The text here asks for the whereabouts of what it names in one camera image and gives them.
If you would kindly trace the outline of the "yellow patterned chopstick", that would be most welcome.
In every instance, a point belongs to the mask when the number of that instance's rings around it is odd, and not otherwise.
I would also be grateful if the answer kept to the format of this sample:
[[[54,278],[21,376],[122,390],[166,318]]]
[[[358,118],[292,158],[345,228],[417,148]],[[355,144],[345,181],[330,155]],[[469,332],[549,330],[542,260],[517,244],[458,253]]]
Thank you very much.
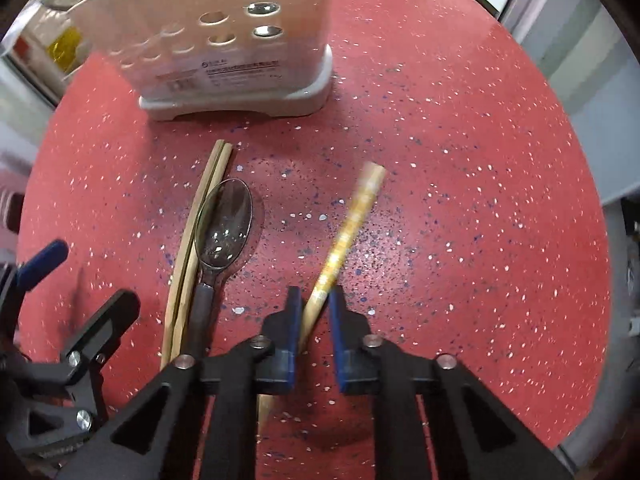
[[[320,318],[326,298],[340,275],[352,244],[370,214],[385,175],[385,168],[375,162],[366,162],[360,171],[346,217],[338,229],[335,240],[314,283],[314,288],[304,305],[298,331],[298,354],[301,354],[307,347],[309,336]]]

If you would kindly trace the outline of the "bamboo chopstick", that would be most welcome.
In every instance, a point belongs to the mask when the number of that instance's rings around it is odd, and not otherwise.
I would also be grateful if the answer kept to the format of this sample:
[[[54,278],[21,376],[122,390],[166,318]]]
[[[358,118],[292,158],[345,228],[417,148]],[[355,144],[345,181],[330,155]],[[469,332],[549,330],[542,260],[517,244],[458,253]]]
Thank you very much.
[[[200,183],[196,188],[193,196],[191,208],[186,217],[186,225],[184,226],[178,254],[175,258],[174,270],[172,271],[169,284],[169,292],[167,296],[167,304],[165,308],[164,328],[162,344],[160,345],[160,368],[164,368],[170,357],[172,334],[176,322],[179,299],[181,295],[181,287],[186,274],[186,263],[189,259],[189,252],[193,243],[194,226],[198,211],[206,196],[210,180],[212,180],[218,159],[224,148],[225,140],[219,139],[214,144],[214,148],[209,154],[204,171],[201,175]]]
[[[209,196],[209,194],[213,192],[214,187],[218,185],[221,182],[221,180],[224,178],[224,174],[227,171],[227,166],[228,166],[228,162],[231,157],[232,151],[233,151],[232,144],[226,142],[224,144],[224,148],[222,149],[222,152],[218,159],[212,180],[210,180],[209,182],[206,196],[204,197],[203,203],[201,204],[198,214],[200,213],[202,207],[204,206],[207,196]],[[198,278],[198,254],[196,253],[196,248],[195,248],[197,223],[198,223],[198,217],[196,217],[196,222],[194,226],[193,243],[191,246],[191,250],[189,252],[189,259],[188,259],[188,262],[186,263],[186,274],[184,274],[184,280],[181,287],[181,295],[180,295],[179,304],[178,304],[176,322],[174,326],[174,333],[172,334],[172,343],[171,343],[170,357],[169,357],[168,363],[172,359],[175,359],[180,353],[183,333],[184,333],[184,330],[186,329],[186,322],[188,322],[188,317],[190,312],[190,304],[194,295],[194,287],[195,287],[196,279]]]

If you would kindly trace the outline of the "beige utensil holder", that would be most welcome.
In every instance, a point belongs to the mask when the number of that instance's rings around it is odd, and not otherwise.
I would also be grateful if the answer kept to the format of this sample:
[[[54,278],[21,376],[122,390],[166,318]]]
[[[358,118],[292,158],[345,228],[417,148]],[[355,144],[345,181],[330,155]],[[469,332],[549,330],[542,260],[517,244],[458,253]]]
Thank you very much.
[[[154,120],[310,115],[331,90],[331,0],[82,0],[70,17]]]

